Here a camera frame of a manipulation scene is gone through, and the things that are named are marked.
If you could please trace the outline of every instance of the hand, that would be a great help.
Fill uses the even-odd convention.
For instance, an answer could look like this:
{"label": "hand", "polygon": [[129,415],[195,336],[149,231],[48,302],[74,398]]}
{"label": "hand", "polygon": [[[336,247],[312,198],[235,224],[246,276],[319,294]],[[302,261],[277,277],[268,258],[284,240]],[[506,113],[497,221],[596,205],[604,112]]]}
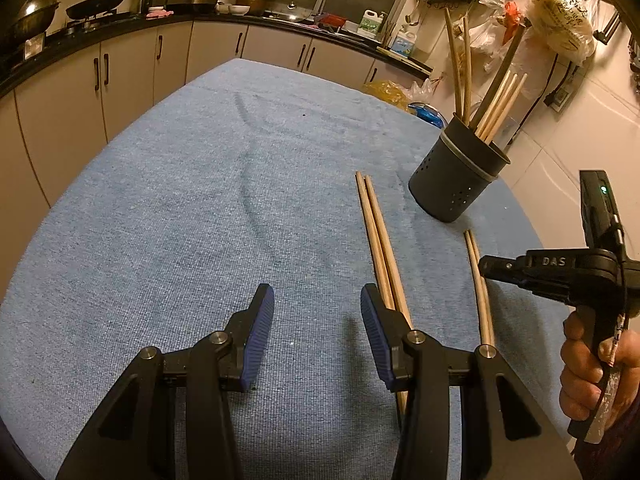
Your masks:
{"label": "hand", "polygon": [[[560,357],[565,367],[560,375],[560,407],[573,420],[586,420],[600,399],[600,389],[595,383],[602,378],[600,362],[591,354],[581,338],[584,325],[576,312],[564,322],[566,341],[562,345]],[[613,338],[600,343],[598,354],[607,361]],[[620,385],[613,403],[606,429],[609,429],[631,406],[638,394],[640,384],[640,334],[625,330],[620,336],[616,351],[616,364],[625,365],[620,377]]]}

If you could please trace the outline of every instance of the device handle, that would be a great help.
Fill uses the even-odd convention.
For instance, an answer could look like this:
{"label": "device handle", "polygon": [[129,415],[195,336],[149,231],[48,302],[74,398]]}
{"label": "device handle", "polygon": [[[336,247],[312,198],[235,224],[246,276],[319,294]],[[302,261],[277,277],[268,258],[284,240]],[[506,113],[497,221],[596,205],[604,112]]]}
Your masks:
{"label": "device handle", "polygon": [[610,367],[608,363],[601,361],[598,357],[598,347],[602,341],[614,335],[618,316],[609,309],[595,310],[588,306],[578,306],[576,311],[584,325],[582,341],[600,362],[603,374],[597,384],[601,394],[595,409],[591,410],[586,420],[572,420],[568,433],[589,444],[599,444],[604,436],[613,401],[616,399],[620,368]]}

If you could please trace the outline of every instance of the blue tablecloth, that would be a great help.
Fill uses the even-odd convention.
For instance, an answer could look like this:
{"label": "blue tablecloth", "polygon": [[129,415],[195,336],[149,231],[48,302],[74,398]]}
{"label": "blue tablecloth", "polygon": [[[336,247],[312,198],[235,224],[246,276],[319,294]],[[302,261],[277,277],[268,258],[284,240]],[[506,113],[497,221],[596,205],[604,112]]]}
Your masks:
{"label": "blue tablecloth", "polygon": [[[257,389],[230,401],[246,478],[388,479],[399,434],[360,317],[374,277],[354,172],[376,186],[415,326],[445,345],[479,342],[462,231],[482,253],[540,246],[501,180],[452,224],[418,207],[407,181],[437,134],[371,96],[245,60],[140,117],[53,206],[0,308],[0,416],[27,458],[52,479],[139,348],[192,345],[268,282]],[[498,347],[563,431],[565,307],[489,286]]]}

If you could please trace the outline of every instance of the frying pan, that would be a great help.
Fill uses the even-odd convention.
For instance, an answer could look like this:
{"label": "frying pan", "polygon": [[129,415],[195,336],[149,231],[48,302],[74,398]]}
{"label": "frying pan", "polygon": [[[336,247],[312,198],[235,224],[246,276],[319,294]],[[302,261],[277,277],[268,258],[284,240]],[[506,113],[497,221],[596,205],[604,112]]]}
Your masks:
{"label": "frying pan", "polygon": [[72,20],[84,20],[90,16],[114,9],[123,1],[124,0],[85,0],[84,2],[69,7],[66,10],[66,15]]}

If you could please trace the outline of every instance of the kitchen cabinet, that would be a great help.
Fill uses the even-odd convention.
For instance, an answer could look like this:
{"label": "kitchen cabinet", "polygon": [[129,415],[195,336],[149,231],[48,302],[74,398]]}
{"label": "kitchen cabinet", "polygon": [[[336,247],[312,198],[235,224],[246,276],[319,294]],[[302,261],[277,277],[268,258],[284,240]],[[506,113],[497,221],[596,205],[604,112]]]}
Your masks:
{"label": "kitchen cabinet", "polygon": [[365,83],[371,83],[374,81],[393,81],[404,88],[411,88],[414,81],[418,83],[418,86],[422,86],[425,79],[427,79],[427,76],[416,77],[405,72],[401,68],[397,68],[389,63],[385,63],[384,61],[377,59],[373,62]]}
{"label": "kitchen cabinet", "polygon": [[14,93],[0,99],[0,302],[49,205],[24,149]]}
{"label": "kitchen cabinet", "polygon": [[311,38],[275,28],[249,27],[242,59],[302,70],[309,53]]}
{"label": "kitchen cabinet", "polygon": [[100,45],[95,44],[15,89],[24,143],[51,205],[107,143],[99,67]]}
{"label": "kitchen cabinet", "polygon": [[360,90],[373,65],[373,58],[313,38],[302,72]]}
{"label": "kitchen cabinet", "polygon": [[154,104],[184,85],[193,22],[157,27]]}
{"label": "kitchen cabinet", "polygon": [[153,106],[155,51],[155,27],[100,44],[102,110],[109,141]]}
{"label": "kitchen cabinet", "polygon": [[242,57],[247,25],[194,22],[187,62],[187,83],[235,57]]}

